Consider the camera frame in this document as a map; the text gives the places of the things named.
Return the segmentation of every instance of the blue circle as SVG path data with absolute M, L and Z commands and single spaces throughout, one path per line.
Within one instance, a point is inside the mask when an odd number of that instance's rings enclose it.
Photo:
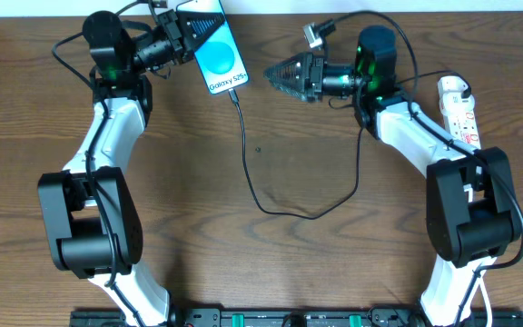
M 235 63 L 233 50 L 223 42 L 207 42 L 199 51 L 203 52 L 203 65 L 214 74 L 225 74 Z

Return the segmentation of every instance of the wooden table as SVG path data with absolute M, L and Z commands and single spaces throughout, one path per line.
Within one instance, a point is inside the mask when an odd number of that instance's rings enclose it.
M 265 67 L 306 50 L 303 25 L 328 17 L 229 17 L 251 77 L 239 89 L 248 160 L 268 209 L 316 213 L 353 184 L 359 127 L 351 110 L 298 102 L 262 78 Z M 393 17 L 421 72 L 451 68 L 472 83 L 482 144 L 508 154 L 523 208 L 523 14 Z M 40 175 L 63 167 L 92 119 L 90 91 L 50 55 L 82 22 L 0 19 L 0 326 L 65 326 L 74 308 L 114 307 L 95 286 L 55 269 L 36 194 Z M 332 61 L 352 60 L 358 33 L 370 24 L 380 21 L 340 25 Z M 82 72 L 92 65 L 83 40 L 61 54 Z M 403 45 L 397 70 L 412 75 Z M 268 216 L 245 182 L 228 96 L 210 96 L 195 63 L 174 67 L 170 81 L 151 81 L 153 114 L 126 179 L 143 222 L 143 258 L 177 302 L 356 308 L 417 301 L 435 253 L 424 224 L 425 180 L 398 152 L 365 134 L 351 200 L 314 222 Z M 417 101 L 438 121 L 436 81 L 421 81 Z M 487 286 L 494 307 L 523 310 L 523 262 L 490 272 Z

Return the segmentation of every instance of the white power strip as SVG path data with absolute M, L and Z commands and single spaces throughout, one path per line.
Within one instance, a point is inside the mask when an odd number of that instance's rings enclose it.
M 445 129 L 455 139 L 480 149 L 478 125 L 473 112 L 476 100 L 473 95 L 467 99 L 461 98 L 461 93 L 469 86 L 457 76 L 445 76 L 439 80 L 437 87 Z

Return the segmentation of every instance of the blue phone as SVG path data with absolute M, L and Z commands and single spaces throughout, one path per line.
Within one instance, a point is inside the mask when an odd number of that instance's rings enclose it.
M 220 0 L 192 0 L 177 5 L 177 11 L 221 13 L 225 17 Z M 211 94 L 229 90 L 249 80 L 227 21 L 195 52 L 195 58 Z

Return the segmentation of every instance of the white wall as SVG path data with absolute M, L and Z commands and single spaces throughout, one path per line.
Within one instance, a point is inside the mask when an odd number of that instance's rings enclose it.
M 89 15 L 116 11 L 132 0 L 0 0 L 0 17 Z M 169 0 L 175 8 L 183 0 Z M 523 0 L 222 0 L 227 14 L 344 13 L 358 9 L 381 12 L 523 11 Z M 148 15 L 138 5 L 128 15 Z

